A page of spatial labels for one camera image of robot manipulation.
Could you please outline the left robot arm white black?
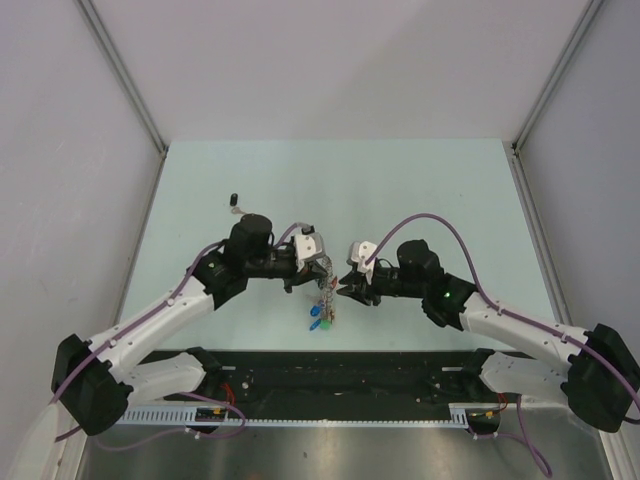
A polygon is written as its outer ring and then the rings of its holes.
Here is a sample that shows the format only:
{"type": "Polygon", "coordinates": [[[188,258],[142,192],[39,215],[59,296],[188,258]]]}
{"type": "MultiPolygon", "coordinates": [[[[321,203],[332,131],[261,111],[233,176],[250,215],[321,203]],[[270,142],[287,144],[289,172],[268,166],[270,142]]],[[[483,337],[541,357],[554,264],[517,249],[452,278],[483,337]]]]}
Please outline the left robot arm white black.
{"type": "Polygon", "coordinates": [[[280,280],[285,292],[326,282],[321,234],[304,223],[290,230],[288,240],[274,242],[271,221],[246,214],[227,238],[201,250],[178,285],[145,312],[87,340],[67,337],[56,354],[52,401],[79,430],[95,436],[130,407],[172,395],[207,400],[223,391],[222,365],[201,347],[152,363],[145,359],[190,322],[243,293],[252,279],[280,280]]]}

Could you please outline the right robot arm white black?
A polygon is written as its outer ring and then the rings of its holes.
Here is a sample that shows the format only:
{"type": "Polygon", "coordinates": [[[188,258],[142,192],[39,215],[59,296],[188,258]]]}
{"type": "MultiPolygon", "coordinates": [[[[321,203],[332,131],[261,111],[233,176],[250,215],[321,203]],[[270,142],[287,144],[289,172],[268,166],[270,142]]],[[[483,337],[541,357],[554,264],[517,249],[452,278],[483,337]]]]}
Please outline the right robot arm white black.
{"type": "Polygon", "coordinates": [[[446,272],[424,240],[402,243],[397,265],[374,258],[374,244],[351,246],[350,272],[338,294],[365,306],[385,297],[418,299],[439,327],[485,336],[519,352],[475,353],[461,376],[463,393],[484,401],[494,392],[564,404],[588,425],[616,433],[639,399],[639,364],[621,335],[599,324],[592,330],[549,324],[501,305],[478,285],[446,272]]]}

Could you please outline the silver disc keyring with keys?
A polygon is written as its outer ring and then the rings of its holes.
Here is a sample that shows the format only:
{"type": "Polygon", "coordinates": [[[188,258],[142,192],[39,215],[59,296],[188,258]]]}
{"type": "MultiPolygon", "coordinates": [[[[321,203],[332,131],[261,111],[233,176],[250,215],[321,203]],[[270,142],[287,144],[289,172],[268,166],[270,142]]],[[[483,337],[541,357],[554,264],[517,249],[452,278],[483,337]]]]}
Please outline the silver disc keyring with keys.
{"type": "Polygon", "coordinates": [[[328,256],[323,257],[320,260],[320,264],[325,269],[327,277],[319,281],[320,296],[310,309],[312,323],[309,330],[311,332],[317,329],[330,329],[336,316],[334,292],[338,284],[338,278],[334,273],[333,262],[328,256]]]}

